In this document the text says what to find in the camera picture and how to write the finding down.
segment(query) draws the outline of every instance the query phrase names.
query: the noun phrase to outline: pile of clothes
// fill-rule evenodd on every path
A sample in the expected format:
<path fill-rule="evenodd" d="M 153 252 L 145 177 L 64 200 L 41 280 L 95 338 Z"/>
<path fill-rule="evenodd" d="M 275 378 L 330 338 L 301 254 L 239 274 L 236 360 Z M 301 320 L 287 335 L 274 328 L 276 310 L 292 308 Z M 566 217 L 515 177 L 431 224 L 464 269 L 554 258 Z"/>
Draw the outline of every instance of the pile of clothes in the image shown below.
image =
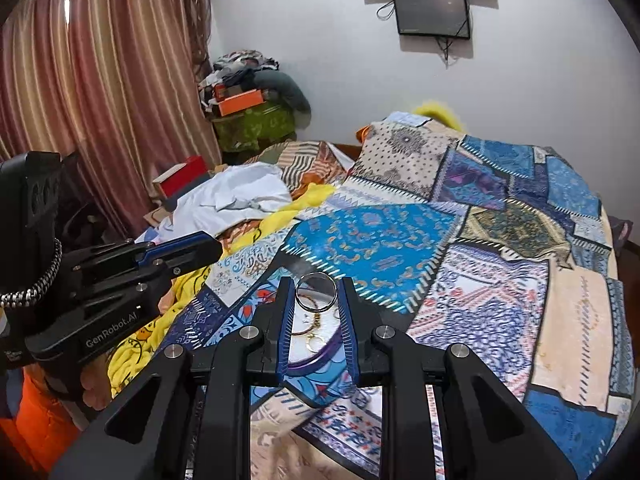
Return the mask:
<path fill-rule="evenodd" d="M 226 54 L 215 60 L 214 71 L 201 81 L 200 101 L 206 112 L 213 112 L 223 95 L 259 89 L 267 101 L 282 101 L 294 110 L 310 113 L 311 106 L 298 85 L 279 68 L 276 60 L 257 50 Z"/>

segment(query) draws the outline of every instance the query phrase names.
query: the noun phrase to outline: gray cloth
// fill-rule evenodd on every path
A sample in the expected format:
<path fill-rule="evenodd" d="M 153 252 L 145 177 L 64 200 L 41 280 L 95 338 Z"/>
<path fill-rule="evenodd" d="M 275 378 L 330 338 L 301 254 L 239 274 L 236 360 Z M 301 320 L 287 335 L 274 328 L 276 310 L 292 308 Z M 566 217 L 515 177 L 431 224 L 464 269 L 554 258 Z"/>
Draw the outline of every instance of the gray cloth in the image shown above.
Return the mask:
<path fill-rule="evenodd" d="M 311 106 L 290 76 L 275 70 L 261 70 L 254 74 L 254 84 L 260 90 L 275 90 L 286 104 L 299 112 L 309 113 Z"/>

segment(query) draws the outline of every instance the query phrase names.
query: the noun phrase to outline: orange fabric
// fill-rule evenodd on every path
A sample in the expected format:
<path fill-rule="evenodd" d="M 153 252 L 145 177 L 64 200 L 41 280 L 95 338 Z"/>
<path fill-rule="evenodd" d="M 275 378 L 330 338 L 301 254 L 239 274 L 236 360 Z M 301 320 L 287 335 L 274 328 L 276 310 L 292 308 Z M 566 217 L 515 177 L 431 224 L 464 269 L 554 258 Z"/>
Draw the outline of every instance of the orange fabric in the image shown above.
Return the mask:
<path fill-rule="evenodd" d="M 6 435 L 6 437 L 9 439 L 9 442 L 18 452 L 22 460 L 24 460 L 24 462 L 29 465 L 31 469 L 36 472 L 42 471 L 40 464 L 31 453 L 31 448 L 27 446 L 27 443 L 22 438 L 22 435 L 15 427 L 15 422 L 13 420 L 11 420 L 10 418 L 0 418 L 0 431 Z"/>
<path fill-rule="evenodd" d="M 367 134 L 369 133 L 370 126 L 364 126 L 356 132 L 356 139 L 360 144 L 364 144 L 364 139 L 367 138 Z"/>
<path fill-rule="evenodd" d="M 15 429 L 33 459 L 47 472 L 79 434 L 60 402 L 41 391 L 27 373 Z"/>

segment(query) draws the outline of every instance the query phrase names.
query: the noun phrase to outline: electrical wire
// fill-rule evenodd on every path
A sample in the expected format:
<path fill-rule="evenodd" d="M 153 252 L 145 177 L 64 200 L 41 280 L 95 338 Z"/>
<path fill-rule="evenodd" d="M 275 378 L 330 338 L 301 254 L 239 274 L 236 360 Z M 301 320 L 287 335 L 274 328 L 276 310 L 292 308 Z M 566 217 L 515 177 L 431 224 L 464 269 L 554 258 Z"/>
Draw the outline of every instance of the electrical wire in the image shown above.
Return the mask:
<path fill-rule="evenodd" d="M 472 22 L 471 22 L 471 8 L 469 6 L 469 4 L 466 4 L 466 19 L 464 22 L 462 22 L 462 25 L 460 25 L 460 28 L 458 29 L 458 31 L 455 33 L 453 38 L 442 38 L 440 36 L 437 36 L 436 39 L 436 43 L 438 44 L 438 47 L 440 49 L 440 51 L 442 52 L 442 57 L 444 60 L 444 64 L 447 68 L 449 68 L 449 49 L 451 47 L 451 45 L 453 45 L 453 42 L 456 41 L 456 39 L 458 38 L 460 32 L 462 31 L 463 28 L 465 28 L 465 25 L 468 23 L 469 25 L 469 36 L 471 36 L 471 28 L 472 28 Z M 440 43 L 441 41 L 445 41 L 444 46 L 442 46 L 442 44 Z"/>
<path fill-rule="evenodd" d="M 384 16 L 380 16 L 380 11 L 386 9 L 389 6 L 391 6 L 391 10 L 388 13 L 386 13 Z M 389 20 L 394 15 L 395 10 L 396 10 L 396 3 L 395 1 L 391 0 L 389 3 L 384 4 L 382 7 L 380 7 L 376 11 L 376 16 L 378 17 L 379 20 L 386 22 L 386 20 Z"/>
<path fill-rule="evenodd" d="M 389 7 L 391 7 L 391 9 L 389 10 L 388 13 L 380 15 L 380 12 L 382 12 L 383 10 Z M 378 17 L 379 20 L 386 22 L 386 20 L 389 20 L 394 15 L 395 10 L 396 10 L 396 2 L 395 0 L 391 0 L 390 2 L 387 2 L 376 11 L 376 16 Z"/>

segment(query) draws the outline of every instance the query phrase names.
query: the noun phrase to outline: ring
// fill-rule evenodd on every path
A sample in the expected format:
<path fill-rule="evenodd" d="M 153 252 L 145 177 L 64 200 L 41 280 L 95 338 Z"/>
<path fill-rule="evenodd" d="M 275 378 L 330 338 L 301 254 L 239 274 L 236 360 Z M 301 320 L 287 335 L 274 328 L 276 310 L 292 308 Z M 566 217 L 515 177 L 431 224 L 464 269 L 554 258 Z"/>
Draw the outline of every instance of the ring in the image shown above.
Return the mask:
<path fill-rule="evenodd" d="M 300 296 L 298 295 L 298 289 L 300 288 L 300 285 L 302 285 L 303 283 L 306 282 L 306 280 L 309 280 L 311 278 L 321 278 L 324 280 L 328 280 L 332 284 L 332 287 L 334 288 L 334 298 L 328 303 L 328 305 L 323 306 L 321 308 L 309 308 L 307 305 L 302 303 L 302 300 L 300 300 Z M 314 314 L 321 314 L 322 312 L 326 312 L 332 306 L 334 306 L 334 303 L 336 302 L 337 299 L 338 299 L 338 286 L 335 284 L 335 280 L 325 272 L 310 272 L 309 274 L 305 274 L 300 278 L 300 280 L 298 281 L 298 284 L 296 285 L 296 303 L 299 304 L 299 306 L 301 306 L 302 308 L 304 308 L 307 312 L 312 312 Z"/>
<path fill-rule="evenodd" d="M 306 338 L 306 349 L 309 350 L 312 354 L 317 354 L 319 351 L 322 350 L 322 346 L 318 350 L 314 350 L 313 348 L 311 348 L 312 339 L 319 339 L 320 341 L 322 341 L 322 346 L 326 345 L 326 341 L 324 340 L 324 337 L 317 334 L 311 334 L 309 335 L 309 337 Z"/>

